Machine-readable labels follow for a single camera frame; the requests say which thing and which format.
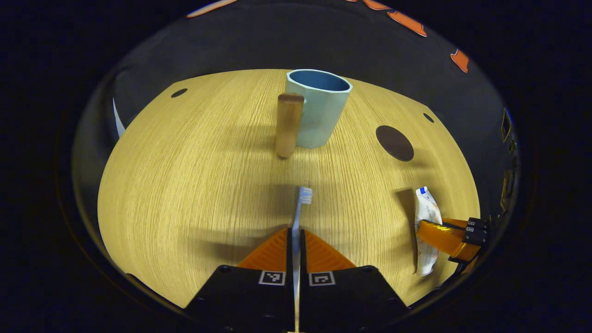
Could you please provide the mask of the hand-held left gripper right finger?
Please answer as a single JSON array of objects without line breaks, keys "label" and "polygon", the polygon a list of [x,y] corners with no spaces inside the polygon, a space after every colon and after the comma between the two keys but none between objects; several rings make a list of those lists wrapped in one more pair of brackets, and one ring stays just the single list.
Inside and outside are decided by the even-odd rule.
[{"label": "hand-held left gripper right finger", "polygon": [[361,267],[319,236],[300,233],[299,329],[382,333],[409,312],[378,268]]}]

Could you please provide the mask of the white and blue toothbrush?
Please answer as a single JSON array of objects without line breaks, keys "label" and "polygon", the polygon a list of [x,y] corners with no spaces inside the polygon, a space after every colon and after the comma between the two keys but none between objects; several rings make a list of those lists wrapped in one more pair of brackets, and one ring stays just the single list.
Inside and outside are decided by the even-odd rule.
[{"label": "white and blue toothbrush", "polygon": [[299,280],[300,280],[300,268],[301,268],[301,245],[300,245],[300,217],[302,214],[302,206],[310,205],[312,202],[313,190],[308,187],[299,187],[298,196],[296,203],[296,212],[294,215],[294,221],[290,228],[290,240],[291,240],[291,259],[292,259],[292,281],[294,291],[294,319],[295,319],[295,332],[299,331]]}]

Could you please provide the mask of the dark brown round coaster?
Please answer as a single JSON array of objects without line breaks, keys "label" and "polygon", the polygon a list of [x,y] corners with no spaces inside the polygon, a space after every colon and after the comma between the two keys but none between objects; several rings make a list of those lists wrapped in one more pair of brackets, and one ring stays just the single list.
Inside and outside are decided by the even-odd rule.
[{"label": "dark brown round coaster", "polygon": [[413,146],[401,131],[391,126],[378,126],[376,138],[383,149],[396,160],[408,162],[414,158]]}]

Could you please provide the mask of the light blue cup wooden handle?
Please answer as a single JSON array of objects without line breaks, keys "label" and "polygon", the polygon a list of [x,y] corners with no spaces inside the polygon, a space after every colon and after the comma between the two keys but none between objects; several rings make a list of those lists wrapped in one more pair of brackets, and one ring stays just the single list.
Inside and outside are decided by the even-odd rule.
[{"label": "light blue cup wooden handle", "polygon": [[277,98],[275,154],[289,158],[297,147],[316,149],[332,136],[353,86],[347,80],[314,69],[287,73]]}]

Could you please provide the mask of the black backdrop cloth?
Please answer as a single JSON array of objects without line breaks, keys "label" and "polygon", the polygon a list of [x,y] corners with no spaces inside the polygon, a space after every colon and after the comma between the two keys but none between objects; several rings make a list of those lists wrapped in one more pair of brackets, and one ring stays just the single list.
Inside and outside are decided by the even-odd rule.
[{"label": "black backdrop cloth", "polygon": [[129,126],[171,84],[246,69],[319,69],[390,89],[425,104],[457,142],[475,178],[483,219],[503,217],[512,155],[502,136],[505,102],[473,60],[426,25],[422,37],[361,1],[238,0],[180,18],[138,44],[98,82],[78,123],[74,193],[97,227],[98,187],[117,143],[114,108]]}]

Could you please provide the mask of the wooden desktop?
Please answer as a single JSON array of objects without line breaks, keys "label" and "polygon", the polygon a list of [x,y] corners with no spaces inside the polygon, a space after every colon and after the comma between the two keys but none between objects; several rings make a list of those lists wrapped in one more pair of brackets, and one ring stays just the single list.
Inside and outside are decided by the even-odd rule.
[{"label": "wooden desktop", "polygon": [[[357,266],[376,266],[410,305],[455,264],[440,255],[416,273],[415,191],[427,187],[442,216],[481,216],[474,176],[457,142],[427,106],[361,80],[327,145],[275,154],[277,97],[287,71],[237,70],[171,84],[125,129],[103,172],[98,222],[111,259],[185,307],[222,264],[236,265],[292,224],[298,187],[310,230]],[[414,158],[396,160],[376,138],[391,126]]]}]

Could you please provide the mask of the white toothpaste tube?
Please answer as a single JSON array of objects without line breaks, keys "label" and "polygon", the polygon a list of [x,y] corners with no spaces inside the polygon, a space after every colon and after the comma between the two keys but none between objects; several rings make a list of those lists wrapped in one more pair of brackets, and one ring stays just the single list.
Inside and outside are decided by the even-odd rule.
[{"label": "white toothpaste tube", "polygon": [[437,262],[439,250],[419,237],[420,222],[428,221],[442,225],[440,209],[427,187],[416,190],[416,213],[414,230],[417,244],[417,269],[419,276],[427,276],[432,273]]}]

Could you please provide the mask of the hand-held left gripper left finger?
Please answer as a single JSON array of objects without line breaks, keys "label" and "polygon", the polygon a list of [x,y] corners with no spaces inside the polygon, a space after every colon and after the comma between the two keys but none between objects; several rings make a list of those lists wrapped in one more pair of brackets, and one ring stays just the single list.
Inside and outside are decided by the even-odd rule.
[{"label": "hand-held left gripper left finger", "polygon": [[184,309],[208,333],[295,328],[291,231],[280,230],[238,266],[220,265]]}]

